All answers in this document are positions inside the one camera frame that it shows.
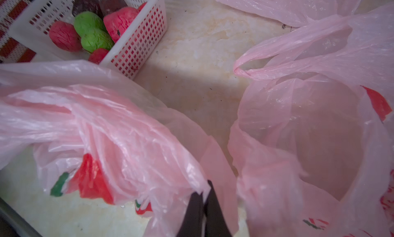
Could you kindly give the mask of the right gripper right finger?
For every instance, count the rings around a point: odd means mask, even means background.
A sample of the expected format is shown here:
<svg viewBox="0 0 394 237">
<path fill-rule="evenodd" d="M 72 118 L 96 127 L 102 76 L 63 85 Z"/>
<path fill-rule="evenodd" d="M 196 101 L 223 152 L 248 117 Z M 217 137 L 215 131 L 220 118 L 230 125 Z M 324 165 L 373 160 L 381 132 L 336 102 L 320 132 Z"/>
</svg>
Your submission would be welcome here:
<svg viewBox="0 0 394 237">
<path fill-rule="evenodd" d="M 204 205 L 206 216 L 205 237 L 232 237 L 216 196 L 212 181 L 208 180 L 211 187 L 209 195 Z"/>
</svg>

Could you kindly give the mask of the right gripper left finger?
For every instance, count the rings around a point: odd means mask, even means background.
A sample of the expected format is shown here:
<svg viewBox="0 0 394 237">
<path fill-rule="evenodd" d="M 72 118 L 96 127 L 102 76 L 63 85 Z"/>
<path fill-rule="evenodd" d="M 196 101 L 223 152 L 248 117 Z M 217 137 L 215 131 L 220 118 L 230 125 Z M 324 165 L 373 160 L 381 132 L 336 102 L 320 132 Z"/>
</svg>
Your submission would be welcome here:
<svg viewBox="0 0 394 237">
<path fill-rule="evenodd" d="M 202 237 L 204 202 L 202 195 L 194 192 L 176 237 Z"/>
</svg>

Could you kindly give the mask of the pink plastic bag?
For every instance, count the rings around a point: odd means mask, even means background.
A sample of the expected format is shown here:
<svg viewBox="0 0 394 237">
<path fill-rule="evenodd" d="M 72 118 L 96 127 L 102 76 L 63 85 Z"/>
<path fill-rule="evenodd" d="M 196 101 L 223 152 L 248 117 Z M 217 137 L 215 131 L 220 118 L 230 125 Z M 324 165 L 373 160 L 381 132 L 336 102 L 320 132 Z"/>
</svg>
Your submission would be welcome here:
<svg viewBox="0 0 394 237">
<path fill-rule="evenodd" d="M 254 46 L 230 131 L 252 237 L 394 234 L 394 5 Z"/>
<path fill-rule="evenodd" d="M 224 5 L 294 27 L 323 18 L 353 15 L 362 0 L 215 0 Z"/>
<path fill-rule="evenodd" d="M 85 60 L 1 65 L 1 167 L 31 147 L 46 193 L 135 202 L 147 237 L 175 237 L 212 181 L 233 236 L 236 177 L 217 141 L 119 72 Z"/>
</svg>

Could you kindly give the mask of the green apple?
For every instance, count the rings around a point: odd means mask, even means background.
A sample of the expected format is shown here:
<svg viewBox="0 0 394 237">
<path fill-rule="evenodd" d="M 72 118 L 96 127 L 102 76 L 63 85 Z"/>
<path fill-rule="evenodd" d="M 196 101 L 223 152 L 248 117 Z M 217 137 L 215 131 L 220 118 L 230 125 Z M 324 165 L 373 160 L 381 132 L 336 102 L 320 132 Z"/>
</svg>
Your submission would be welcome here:
<svg viewBox="0 0 394 237">
<path fill-rule="evenodd" d="M 114 46 L 114 41 L 107 32 L 99 29 L 90 29 L 90 31 L 81 38 L 81 45 L 84 50 L 92 53 L 96 49 L 103 48 L 111 50 Z"/>
<path fill-rule="evenodd" d="M 103 20 L 93 12 L 85 11 L 75 17 L 74 29 L 80 37 L 84 37 L 90 29 L 106 31 Z"/>
</svg>

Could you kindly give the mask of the pink red apple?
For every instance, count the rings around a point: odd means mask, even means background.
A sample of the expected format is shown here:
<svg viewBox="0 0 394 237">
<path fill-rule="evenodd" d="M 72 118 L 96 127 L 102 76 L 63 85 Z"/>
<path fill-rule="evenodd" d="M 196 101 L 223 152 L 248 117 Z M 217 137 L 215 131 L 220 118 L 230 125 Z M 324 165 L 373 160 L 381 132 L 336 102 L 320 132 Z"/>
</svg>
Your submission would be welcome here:
<svg viewBox="0 0 394 237">
<path fill-rule="evenodd" d="M 140 12 L 140 11 L 144 8 L 144 6 L 145 6 L 146 4 L 147 4 L 147 2 L 141 4 L 141 5 L 137 8 L 137 11 Z"/>
<path fill-rule="evenodd" d="M 74 26 L 63 21 L 56 21 L 50 28 L 49 37 L 60 49 L 68 52 L 81 51 L 81 37 Z"/>
<path fill-rule="evenodd" d="M 116 43 L 132 24 L 139 12 L 133 7 L 124 7 L 104 17 L 105 28 Z"/>
</svg>

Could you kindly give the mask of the dark red apple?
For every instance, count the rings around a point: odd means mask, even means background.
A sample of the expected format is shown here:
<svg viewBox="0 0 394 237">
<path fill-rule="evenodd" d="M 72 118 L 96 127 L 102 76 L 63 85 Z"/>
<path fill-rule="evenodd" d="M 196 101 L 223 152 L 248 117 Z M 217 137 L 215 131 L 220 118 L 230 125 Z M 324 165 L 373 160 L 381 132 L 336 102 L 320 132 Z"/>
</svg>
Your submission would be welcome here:
<svg viewBox="0 0 394 237">
<path fill-rule="evenodd" d="M 125 0 L 99 0 L 99 5 L 104 16 L 127 7 Z"/>
<path fill-rule="evenodd" d="M 104 18 L 100 8 L 99 0 L 74 0 L 72 7 L 72 15 L 74 17 L 86 11 L 96 14 L 101 19 Z"/>
</svg>

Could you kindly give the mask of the white plastic basket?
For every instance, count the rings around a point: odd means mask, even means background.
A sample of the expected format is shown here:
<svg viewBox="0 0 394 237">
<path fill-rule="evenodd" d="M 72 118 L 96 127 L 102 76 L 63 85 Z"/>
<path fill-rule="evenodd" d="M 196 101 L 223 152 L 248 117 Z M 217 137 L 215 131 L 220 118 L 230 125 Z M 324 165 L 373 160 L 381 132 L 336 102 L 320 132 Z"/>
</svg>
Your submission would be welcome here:
<svg viewBox="0 0 394 237">
<path fill-rule="evenodd" d="M 134 78 L 167 29 L 164 0 L 35 0 L 9 29 L 51 59 L 85 59 Z"/>
</svg>

